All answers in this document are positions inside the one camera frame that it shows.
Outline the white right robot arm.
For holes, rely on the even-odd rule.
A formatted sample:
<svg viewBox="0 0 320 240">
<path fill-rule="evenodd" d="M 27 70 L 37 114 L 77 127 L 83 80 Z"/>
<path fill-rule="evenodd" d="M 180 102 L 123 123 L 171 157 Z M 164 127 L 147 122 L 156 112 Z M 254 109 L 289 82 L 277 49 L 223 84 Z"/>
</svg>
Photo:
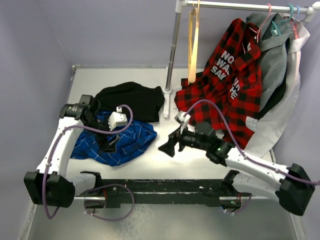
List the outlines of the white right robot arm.
<svg viewBox="0 0 320 240">
<path fill-rule="evenodd" d="M 278 202 L 289 213 L 303 216 L 315 191 L 302 166 L 272 163 L 245 153 L 218 138 L 207 122 L 197 124 L 195 131 L 178 127 L 158 150 L 174 157 L 176 145 L 180 152 L 185 147 L 205 151 L 214 164 L 235 169 L 233 176 L 222 183 L 222 190 L 228 196 L 240 192 L 265 197 Z"/>
</svg>

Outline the pink hanger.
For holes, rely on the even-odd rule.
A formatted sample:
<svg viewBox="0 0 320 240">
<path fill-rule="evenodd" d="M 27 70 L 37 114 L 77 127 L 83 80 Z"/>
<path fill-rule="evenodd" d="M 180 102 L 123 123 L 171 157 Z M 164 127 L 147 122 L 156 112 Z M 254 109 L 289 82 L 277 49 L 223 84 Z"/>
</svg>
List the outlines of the pink hanger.
<svg viewBox="0 0 320 240">
<path fill-rule="evenodd" d="M 255 40 L 257 43 L 260 41 L 261 30 L 271 15 L 272 6 L 270 3 L 267 3 L 267 5 L 268 5 L 268 14 L 267 15 L 254 12 L 246 18 L 247 23 L 252 23 L 258 27 L 258 30 L 253 30 L 253 32 L 256 33 Z"/>
</svg>

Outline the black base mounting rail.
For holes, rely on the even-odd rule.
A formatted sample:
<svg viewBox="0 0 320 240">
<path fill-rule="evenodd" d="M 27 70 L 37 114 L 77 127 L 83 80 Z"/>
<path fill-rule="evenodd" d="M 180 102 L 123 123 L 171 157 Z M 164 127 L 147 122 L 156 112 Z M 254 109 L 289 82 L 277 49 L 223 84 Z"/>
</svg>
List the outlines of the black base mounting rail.
<svg viewBox="0 0 320 240">
<path fill-rule="evenodd" d="M 153 205 L 205 205 L 219 207 L 223 201 L 248 197 L 239 193 L 222 179 L 103 179 L 105 190 L 84 192 L 87 200 L 106 200 L 106 208 L 119 208 L 121 204 Z"/>
</svg>

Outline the blue hanger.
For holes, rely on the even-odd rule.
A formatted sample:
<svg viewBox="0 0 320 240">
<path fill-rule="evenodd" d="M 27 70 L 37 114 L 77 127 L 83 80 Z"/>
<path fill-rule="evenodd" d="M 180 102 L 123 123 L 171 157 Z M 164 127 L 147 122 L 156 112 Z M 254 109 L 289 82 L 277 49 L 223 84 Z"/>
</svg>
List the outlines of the blue hanger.
<svg viewBox="0 0 320 240">
<path fill-rule="evenodd" d="M 298 5 L 293 6 L 292 4 L 288 4 L 289 7 L 289 18 L 288 21 L 290 22 L 293 19 L 294 14 L 300 14 L 301 8 Z"/>
</svg>

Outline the teal hanger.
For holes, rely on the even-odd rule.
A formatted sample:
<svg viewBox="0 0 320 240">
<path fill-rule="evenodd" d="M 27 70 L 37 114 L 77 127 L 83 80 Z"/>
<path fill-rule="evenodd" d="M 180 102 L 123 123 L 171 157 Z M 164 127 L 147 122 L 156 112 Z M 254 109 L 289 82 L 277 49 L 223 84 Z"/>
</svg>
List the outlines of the teal hanger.
<svg viewBox="0 0 320 240">
<path fill-rule="evenodd" d="M 280 31 L 280 27 L 283 25 L 283 24 L 286 24 L 287 22 L 290 22 L 292 17 L 293 17 L 293 14 L 294 14 L 294 6 L 292 4 L 288 4 L 287 5 L 289 8 L 290 8 L 290 15 L 287 19 L 284 19 L 282 20 L 280 23 L 276 23 L 275 21 L 271 21 L 271 34 L 274 36 L 274 37 L 277 37 L 277 36 L 281 36 L 282 33 Z"/>
</svg>

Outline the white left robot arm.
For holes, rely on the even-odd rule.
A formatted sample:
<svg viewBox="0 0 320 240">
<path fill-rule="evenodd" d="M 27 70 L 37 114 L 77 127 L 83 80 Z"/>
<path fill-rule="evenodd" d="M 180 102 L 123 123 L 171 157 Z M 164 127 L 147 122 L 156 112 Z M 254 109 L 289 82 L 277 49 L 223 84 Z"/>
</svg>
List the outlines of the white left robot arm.
<svg viewBox="0 0 320 240">
<path fill-rule="evenodd" d="M 91 95 L 82 95 L 78 103 L 65 104 L 59 113 L 57 131 L 41 163 L 28 171 L 24 184 L 36 205 L 68 208 L 84 192 L 98 196 L 103 191 L 102 177 L 94 171 L 82 171 L 67 179 L 67 167 L 80 134 L 87 128 L 112 131 L 128 123 L 122 107 L 116 107 L 106 123 L 95 120 L 101 103 Z"/>
</svg>

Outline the white shirt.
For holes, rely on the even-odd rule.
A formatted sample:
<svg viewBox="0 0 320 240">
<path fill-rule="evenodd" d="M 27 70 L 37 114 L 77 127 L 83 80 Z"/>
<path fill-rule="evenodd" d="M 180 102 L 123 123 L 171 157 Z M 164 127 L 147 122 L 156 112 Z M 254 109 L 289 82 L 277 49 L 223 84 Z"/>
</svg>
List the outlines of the white shirt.
<svg viewBox="0 0 320 240">
<path fill-rule="evenodd" d="M 310 37 L 310 33 L 302 23 L 286 23 L 290 30 L 287 44 L 286 72 L 280 87 L 274 91 L 268 105 L 259 111 L 257 120 L 248 119 L 255 132 L 245 147 L 245 152 L 263 157 L 278 142 L 283 134 L 300 92 L 301 49 Z"/>
</svg>

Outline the black garment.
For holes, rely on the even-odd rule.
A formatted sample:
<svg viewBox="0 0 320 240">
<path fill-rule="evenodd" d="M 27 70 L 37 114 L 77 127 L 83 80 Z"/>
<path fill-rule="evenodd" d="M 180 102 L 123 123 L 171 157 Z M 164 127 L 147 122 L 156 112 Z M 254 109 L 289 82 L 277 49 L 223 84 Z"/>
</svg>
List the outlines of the black garment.
<svg viewBox="0 0 320 240">
<path fill-rule="evenodd" d="M 102 89 L 95 96 L 101 111 L 113 111 L 120 105 L 128 105 L 133 119 L 145 123 L 157 123 L 165 97 L 160 86 L 145 87 L 136 82 L 125 82 Z"/>
</svg>

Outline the red black plaid shirt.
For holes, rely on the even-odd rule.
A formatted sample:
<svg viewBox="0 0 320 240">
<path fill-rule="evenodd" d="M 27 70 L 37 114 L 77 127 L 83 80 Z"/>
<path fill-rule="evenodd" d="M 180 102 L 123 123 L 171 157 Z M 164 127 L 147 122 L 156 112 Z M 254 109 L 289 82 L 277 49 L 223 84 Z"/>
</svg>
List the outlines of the red black plaid shirt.
<svg viewBox="0 0 320 240">
<path fill-rule="evenodd" d="M 174 98 L 178 110 L 190 114 L 190 125 L 207 122 L 227 142 L 231 130 L 241 149 L 255 132 L 246 121 L 258 119 L 262 95 L 261 48 L 253 30 L 255 24 L 233 20 L 195 82 L 181 79 Z"/>
</svg>

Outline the grey shirt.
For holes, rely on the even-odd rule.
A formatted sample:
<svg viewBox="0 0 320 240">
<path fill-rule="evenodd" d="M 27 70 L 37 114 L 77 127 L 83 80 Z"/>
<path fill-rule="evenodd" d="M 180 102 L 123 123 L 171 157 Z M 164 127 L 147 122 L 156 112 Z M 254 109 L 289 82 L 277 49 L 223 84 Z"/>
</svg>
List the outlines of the grey shirt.
<svg viewBox="0 0 320 240">
<path fill-rule="evenodd" d="M 282 35 L 273 36 L 271 34 L 271 22 L 275 21 L 278 24 L 282 20 L 284 20 L 284 18 L 279 13 L 270 15 L 260 33 L 261 55 L 259 62 L 262 85 L 260 112 L 268 105 L 268 101 L 276 89 L 282 85 L 286 75 L 287 49 L 288 43 L 290 42 L 291 31 L 285 23 L 279 28 Z"/>
</svg>

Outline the metal clothes rack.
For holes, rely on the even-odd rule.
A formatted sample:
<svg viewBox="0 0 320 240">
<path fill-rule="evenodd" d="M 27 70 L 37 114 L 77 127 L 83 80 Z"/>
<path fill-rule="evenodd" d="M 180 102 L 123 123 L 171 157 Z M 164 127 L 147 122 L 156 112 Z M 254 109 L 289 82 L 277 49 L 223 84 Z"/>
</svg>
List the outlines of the metal clothes rack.
<svg viewBox="0 0 320 240">
<path fill-rule="evenodd" d="M 162 92 L 164 94 L 164 105 L 163 105 L 163 117 L 165 119 L 170 116 L 170 98 L 171 98 L 171 80 L 174 68 L 175 53 L 178 42 L 179 27 L 181 21 L 181 15 L 184 7 L 192 7 L 193 0 L 177 0 L 175 3 L 175 18 L 173 25 L 173 34 L 170 48 L 170 55 L 168 66 L 166 67 L 166 82 Z M 256 12 L 269 12 L 268 5 L 261 4 L 246 4 L 246 3 L 231 3 L 231 2 L 216 2 L 216 1 L 205 1 L 200 0 L 200 8 L 212 8 L 212 9 L 227 9 L 227 10 L 241 10 L 241 11 L 256 11 Z M 316 1 L 312 6 L 301 7 L 300 14 L 305 15 L 303 20 L 309 23 L 313 20 L 316 14 L 320 11 L 320 2 Z M 271 6 L 271 12 L 274 13 L 290 13 L 288 6 Z"/>
</svg>

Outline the beige plastic hanger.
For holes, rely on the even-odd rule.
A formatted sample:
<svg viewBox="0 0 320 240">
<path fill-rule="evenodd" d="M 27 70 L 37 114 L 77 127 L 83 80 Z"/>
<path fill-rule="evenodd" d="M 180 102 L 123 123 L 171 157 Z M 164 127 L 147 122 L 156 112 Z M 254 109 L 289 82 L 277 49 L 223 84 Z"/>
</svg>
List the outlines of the beige plastic hanger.
<svg viewBox="0 0 320 240">
<path fill-rule="evenodd" d="M 195 9 L 195 17 L 193 22 L 193 36 L 192 36 L 192 58 L 191 58 L 191 68 L 190 73 L 188 73 L 187 82 L 188 85 L 193 84 L 196 81 L 197 72 L 197 60 L 198 60 L 198 46 L 199 46 L 199 27 L 200 27 L 200 1 L 197 1 L 195 7 L 195 1 L 192 2 L 192 8 Z"/>
</svg>

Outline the blue plaid shirt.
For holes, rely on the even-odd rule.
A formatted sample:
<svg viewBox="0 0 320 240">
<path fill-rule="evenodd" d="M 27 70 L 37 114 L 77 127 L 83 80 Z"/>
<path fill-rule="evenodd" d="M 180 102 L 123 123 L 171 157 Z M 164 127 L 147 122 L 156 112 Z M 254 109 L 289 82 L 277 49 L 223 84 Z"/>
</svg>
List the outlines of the blue plaid shirt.
<svg viewBox="0 0 320 240">
<path fill-rule="evenodd" d="M 133 120 L 131 125 L 117 134 L 116 152 L 100 152 L 94 134 L 83 130 L 71 153 L 72 159 L 93 159 L 101 164 L 118 167 L 126 164 L 146 152 L 157 138 L 154 127 L 146 122 Z"/>
</svg>

